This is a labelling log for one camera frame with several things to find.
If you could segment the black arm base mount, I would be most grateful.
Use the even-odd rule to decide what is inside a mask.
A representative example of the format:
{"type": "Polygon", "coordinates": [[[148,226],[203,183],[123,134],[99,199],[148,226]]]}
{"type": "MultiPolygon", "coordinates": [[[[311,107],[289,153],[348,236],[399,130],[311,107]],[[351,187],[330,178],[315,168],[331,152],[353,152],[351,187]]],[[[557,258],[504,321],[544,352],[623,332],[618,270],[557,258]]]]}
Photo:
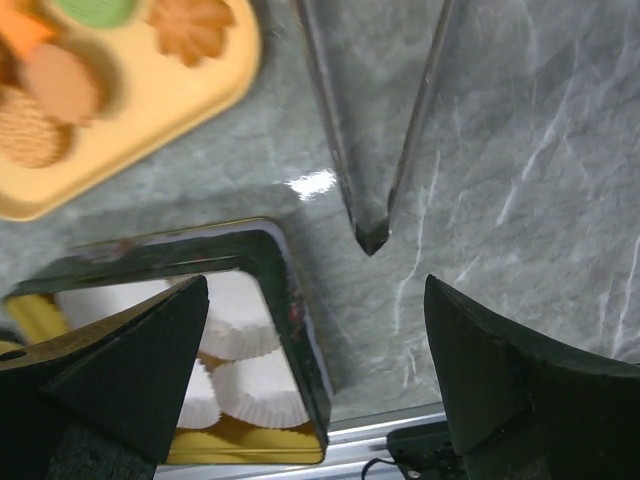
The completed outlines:
{"type": "Polygon", "coordinates": [[[464,460],[453,448],[446,421],[391,431],[386,436],[391,460],[374,458],[367,462],[361,478],[377,464],[396,467],[404,479],[467,480],[464,460]]]}

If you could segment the metal serving tongs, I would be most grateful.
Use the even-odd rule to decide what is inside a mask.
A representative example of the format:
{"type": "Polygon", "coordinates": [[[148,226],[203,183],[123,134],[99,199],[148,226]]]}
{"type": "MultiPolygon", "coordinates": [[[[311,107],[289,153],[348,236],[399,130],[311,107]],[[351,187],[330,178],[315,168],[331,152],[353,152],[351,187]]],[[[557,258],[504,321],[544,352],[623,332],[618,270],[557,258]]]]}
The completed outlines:
{"type": "Polygon", "coordinates": [[[356,242],[389,240],[456,37],[458,1],[294,1],[309,79],[356,242]]]}

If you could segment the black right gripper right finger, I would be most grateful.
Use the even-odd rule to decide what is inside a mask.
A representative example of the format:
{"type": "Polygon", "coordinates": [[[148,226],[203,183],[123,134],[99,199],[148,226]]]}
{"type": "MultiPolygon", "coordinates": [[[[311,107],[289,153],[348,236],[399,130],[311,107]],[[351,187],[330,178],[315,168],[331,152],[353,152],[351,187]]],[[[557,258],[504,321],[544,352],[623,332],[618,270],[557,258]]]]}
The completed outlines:
{"type": "Polygon", "coordinates": [[[469,478],[638,478],[638,366],[554,340],[433,275],[424,315],[469,478]]]}

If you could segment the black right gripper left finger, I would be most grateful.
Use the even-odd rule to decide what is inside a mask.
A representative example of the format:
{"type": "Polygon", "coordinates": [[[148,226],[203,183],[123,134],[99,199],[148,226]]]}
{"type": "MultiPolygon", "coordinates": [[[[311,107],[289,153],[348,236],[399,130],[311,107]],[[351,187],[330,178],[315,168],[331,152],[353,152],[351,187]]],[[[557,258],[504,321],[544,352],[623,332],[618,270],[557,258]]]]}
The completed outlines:
{"type": "Polygon", "coordinates": [[[4,479],[151,479],[169,453],[208,312],[196,276],[1,355],[4,479]]]}

